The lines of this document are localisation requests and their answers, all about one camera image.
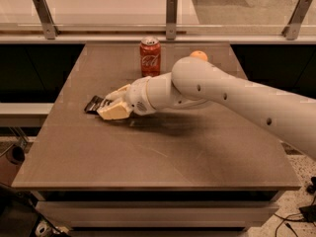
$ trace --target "white robotic arm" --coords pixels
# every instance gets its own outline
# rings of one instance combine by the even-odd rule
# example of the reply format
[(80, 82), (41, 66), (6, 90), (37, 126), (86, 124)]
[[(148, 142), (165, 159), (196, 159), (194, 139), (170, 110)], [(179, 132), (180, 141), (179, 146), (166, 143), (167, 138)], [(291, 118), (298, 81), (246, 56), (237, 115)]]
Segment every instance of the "white robotic arm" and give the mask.
[(138, 79), (106, 99), (112, 102), (98, 109), (103, 119), (213, 101), (316, 160), (316, 100), (236, 78), (200, 58), (182, 58), (171, 73)]

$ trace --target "brown tabletop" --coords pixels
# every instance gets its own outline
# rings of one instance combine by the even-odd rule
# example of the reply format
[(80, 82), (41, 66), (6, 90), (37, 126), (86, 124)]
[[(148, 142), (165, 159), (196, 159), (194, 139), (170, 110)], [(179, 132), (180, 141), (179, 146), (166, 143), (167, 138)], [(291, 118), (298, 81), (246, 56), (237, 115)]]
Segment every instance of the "brown tabletop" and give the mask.
[[(245, 77), (227, 43), (164, 43), (162, 73), (203, 50)], [(299, 182), (279, 141), (216, 103), (103, 121), (86, 115), (94, 95), (140, 77), (137, 43), (88, 43), (13, 187), (27, 190), (290, 190)]]

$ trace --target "metal post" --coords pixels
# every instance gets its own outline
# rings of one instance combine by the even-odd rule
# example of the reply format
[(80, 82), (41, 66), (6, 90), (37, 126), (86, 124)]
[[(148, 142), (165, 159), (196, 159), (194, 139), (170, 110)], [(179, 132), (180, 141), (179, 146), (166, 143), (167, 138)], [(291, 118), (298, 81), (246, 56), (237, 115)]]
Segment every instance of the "metal post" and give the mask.
[(46, 0), (33, 0), (41, 22), (43, 34), (47, 40), (55, 40), (58, 29), (54, 26)]
[(174, 40), (177, 35), (178, 0), (167, 0), (166, 5), (166, 39)]
[(282, 34), (287, 40), (297, 39), (300, 27), (312, 1), (313, 0), (298, 0), (287, 26), (282, 31)]

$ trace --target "soda can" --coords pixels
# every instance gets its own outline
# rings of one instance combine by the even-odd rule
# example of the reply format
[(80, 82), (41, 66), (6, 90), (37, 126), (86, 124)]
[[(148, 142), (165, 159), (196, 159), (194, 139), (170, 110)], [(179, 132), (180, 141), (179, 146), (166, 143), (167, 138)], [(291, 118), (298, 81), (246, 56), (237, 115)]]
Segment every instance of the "soda can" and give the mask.
[(161, 45), (159, 40), (155, 37), (142, 39), (139, 51), (142, 76), (160, 75)]

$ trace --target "orange ball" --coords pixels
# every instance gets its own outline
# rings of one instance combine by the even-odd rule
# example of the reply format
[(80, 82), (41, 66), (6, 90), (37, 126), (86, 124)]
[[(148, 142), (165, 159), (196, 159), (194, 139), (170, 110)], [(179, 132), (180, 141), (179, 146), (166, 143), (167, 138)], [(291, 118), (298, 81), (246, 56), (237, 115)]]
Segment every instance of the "orange ball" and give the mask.
[(196, 58), (200, 58), (202, 60), (208, 61), (208, 57), (206, 55), (205, 52), (203, 51), (194, 51), (193, 53), (190, 54), (190, 57), (196, 57)]

